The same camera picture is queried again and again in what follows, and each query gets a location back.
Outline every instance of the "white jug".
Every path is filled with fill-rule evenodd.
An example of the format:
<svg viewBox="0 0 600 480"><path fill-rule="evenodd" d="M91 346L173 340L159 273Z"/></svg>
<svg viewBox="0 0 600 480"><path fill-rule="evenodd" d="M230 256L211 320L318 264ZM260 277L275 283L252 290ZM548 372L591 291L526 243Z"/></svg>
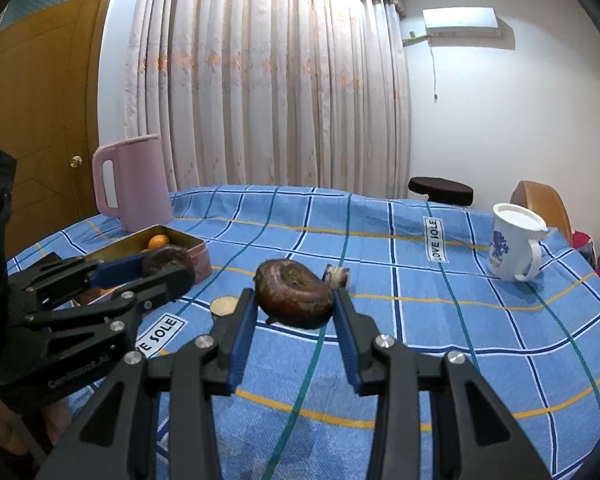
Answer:
<svg viewBox="0 0 600 480"><path fill-rule="evenodd" d="M493 214L489 270L508 282L534 279L542 260L538 240L548 231L546 223L533 211L514 204L496 204Z"/></svg>

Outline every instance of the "pink plastic jug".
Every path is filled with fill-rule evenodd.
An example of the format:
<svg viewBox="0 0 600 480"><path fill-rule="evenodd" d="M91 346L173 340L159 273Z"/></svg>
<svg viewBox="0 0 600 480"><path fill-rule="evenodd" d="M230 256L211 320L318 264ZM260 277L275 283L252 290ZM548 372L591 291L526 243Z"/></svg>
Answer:
<svg viewBox="0 0 600 480"><path fill-rule="evenodd" d="M118 207L107 204L102 165L113 163ZM133 233L173 219L160 136L121 140L93 154L93 189L98 211L117 216L122 229Z"/></svg>

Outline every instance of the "orange fruit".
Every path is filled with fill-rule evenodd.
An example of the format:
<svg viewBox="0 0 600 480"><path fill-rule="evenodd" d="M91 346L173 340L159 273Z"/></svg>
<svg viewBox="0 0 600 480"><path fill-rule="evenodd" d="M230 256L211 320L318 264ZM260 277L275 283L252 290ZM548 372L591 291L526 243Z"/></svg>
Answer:
<svg viewBox="0 0 600 480"><path fill-rule="evenodd" d="M166 235L155 235L151 240L149 240L149 244L147 245L147 249L157 249L158 247L162 247L169 243L169 237Z"/></svg>

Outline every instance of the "chair backrest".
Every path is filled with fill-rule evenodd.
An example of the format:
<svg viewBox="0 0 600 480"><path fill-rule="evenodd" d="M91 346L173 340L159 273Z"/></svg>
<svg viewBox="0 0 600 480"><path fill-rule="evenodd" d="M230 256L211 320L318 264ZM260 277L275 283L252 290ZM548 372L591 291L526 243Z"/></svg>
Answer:
<svg viewBox="0 0 600 480"><path fill-rule="evenodd" d="M521 180L512 193L510 202L539 214L549 227L558 228L569 244L572 243L573 234L567 210L553 187L530 180Z"/></svg>

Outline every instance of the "plaid tablecloth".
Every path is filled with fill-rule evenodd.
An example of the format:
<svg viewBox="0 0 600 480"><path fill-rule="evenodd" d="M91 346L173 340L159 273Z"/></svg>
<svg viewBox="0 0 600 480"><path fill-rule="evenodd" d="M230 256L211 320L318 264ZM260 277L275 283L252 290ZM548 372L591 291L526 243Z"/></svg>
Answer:
<svg viewBox="0 0 600 480"><path fill-rule="evenodd" d="M419 352L466 352L515 414L554 478L578 468L600 437L600 280L555 230L542 240L542 272L530 285L486 270L489 214L409 200L375 200L292 187L221 186L173 196L171 227L206 240L214 273L152 312L186 324L161 352L178 349L212 320L209 303L253 286L268 258L293 258L319 276L350 267L350 294L379 329ZM427 257L424 217L443 222L447 263ZM97 216L10 261L85 254L124 237ZM215 398L224 478L362 480L376 409L347 384L333 324L303 331L266 326L261 312L244 381ZM97 384L72 396L74 410ZM422 478L432 476L430 413L422 397ZM168 478L168 396L158 429L158 476Z"/></svg>

